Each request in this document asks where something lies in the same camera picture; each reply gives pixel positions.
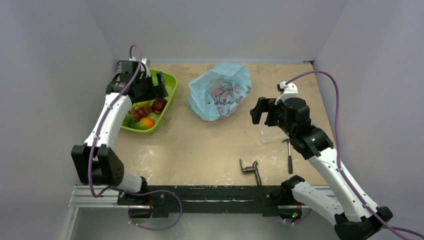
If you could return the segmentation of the light blue plastic bag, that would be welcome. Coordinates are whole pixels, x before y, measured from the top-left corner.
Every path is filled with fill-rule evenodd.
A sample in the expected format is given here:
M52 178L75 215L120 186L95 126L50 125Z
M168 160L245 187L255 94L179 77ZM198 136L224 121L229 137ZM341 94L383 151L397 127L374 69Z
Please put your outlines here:
M252 91L244 64L220 62L188 83L187 105L204 121L229 117Z

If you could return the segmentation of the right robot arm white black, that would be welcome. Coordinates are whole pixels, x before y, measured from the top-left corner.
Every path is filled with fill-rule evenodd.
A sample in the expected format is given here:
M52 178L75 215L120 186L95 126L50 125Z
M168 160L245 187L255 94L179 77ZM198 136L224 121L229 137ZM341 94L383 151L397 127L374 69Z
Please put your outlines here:
M328 135L312 124L310 108L298 97L286 100L260 97L250 110L253 124L267 113L265 125L279 127L298 153L323 177L335 198L314 190L299 176L282 182L280 196L288 204L295 201L309 206L325 218L341 240L367 240L388 226L393 213L378 206L350 175Z

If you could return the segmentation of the red fake apple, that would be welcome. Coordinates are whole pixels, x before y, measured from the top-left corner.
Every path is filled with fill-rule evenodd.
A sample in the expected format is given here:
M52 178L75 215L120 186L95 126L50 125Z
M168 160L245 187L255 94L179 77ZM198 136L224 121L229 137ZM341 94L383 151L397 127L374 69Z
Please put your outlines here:
M151 111L156 114L161 114L164 111L167 103L168 101L165 98L157 98L151 104Z

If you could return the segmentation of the red fake grape bunch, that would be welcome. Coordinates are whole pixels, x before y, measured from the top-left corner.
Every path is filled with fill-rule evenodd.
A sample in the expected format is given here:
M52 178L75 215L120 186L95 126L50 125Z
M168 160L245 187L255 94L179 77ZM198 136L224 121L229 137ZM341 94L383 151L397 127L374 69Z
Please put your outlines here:
M133 107L128 111L131 114L133 122L139 122L141 119L146 118L151 113L150 106Z

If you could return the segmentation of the orange red fake mango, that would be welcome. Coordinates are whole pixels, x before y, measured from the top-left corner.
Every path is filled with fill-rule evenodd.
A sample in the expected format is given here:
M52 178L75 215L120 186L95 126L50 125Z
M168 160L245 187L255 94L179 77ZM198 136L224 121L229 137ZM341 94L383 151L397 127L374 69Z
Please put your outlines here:
M154 125L155 121L149 117L141 118L138 122L136 122L136 128L141 131L150 130L154 127Z

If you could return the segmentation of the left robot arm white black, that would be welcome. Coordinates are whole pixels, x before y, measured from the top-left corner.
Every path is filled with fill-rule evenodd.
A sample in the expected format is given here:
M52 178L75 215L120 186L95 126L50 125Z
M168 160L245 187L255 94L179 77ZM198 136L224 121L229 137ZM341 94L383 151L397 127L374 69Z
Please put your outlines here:
M95 198L102 192L96 193L94 187L105 186L129 193L132 201L142 205L149 199L147 180L125 170L114 146L132 105L155 96L150 60L137 61L132 57L119 61L105 92L103 108L93 130L83 144L73 146L71 158L79 180L89 186Z

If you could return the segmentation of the yellow fake banana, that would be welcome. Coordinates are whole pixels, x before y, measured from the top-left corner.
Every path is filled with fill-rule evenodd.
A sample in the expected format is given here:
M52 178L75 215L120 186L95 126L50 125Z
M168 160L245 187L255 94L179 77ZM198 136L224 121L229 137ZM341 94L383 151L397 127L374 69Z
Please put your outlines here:
M152 105L153 100L137 102L132 105L133 108L146 108Z

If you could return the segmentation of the green fake lime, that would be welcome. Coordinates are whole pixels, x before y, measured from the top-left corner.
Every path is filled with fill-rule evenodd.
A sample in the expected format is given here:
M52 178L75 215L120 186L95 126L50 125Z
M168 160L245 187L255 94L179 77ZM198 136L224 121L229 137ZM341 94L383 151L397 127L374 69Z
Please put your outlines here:
M147 117L152 119L155 123L157 123L159 121L161 115L154 113L154 112L151 112Z

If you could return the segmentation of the green fake leafy vegetable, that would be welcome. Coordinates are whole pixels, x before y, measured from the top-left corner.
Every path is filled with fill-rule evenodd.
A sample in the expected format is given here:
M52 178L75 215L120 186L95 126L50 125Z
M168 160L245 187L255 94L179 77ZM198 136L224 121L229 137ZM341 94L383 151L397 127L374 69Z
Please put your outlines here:
M136 124L139 122L139 118L135 117L133 114L128 113L121 124L122 127L126 127L129 129L135 129Z

